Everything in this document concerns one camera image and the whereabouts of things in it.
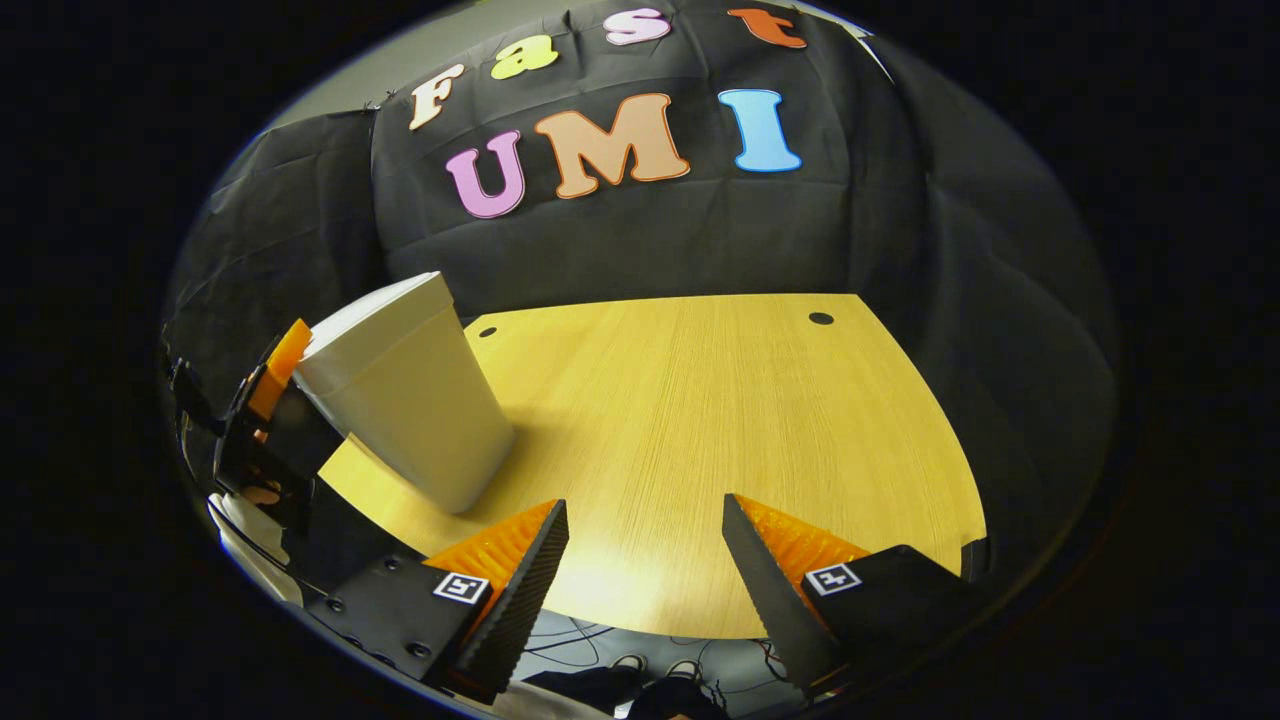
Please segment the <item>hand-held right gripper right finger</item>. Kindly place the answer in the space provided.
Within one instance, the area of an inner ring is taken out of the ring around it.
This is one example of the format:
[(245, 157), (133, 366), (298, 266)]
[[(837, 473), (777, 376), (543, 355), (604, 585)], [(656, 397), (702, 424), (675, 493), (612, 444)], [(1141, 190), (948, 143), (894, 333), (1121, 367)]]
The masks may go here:
[(974, 582), (908, 544), (870, 552), (744, 495), (722, 536), (788, 682), (808, 698), (868, 691), (980, 616)]

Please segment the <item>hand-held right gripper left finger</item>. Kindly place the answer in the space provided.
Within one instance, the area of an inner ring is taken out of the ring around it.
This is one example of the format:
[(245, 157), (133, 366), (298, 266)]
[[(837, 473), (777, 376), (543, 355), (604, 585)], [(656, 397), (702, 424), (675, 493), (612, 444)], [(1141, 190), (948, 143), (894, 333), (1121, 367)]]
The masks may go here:
[(568, 541), (567, 506), (554, 498), (431, 557), (404, 544), (376, 553), (305, 610), (402, 676), (489, 705), (509, 684)]

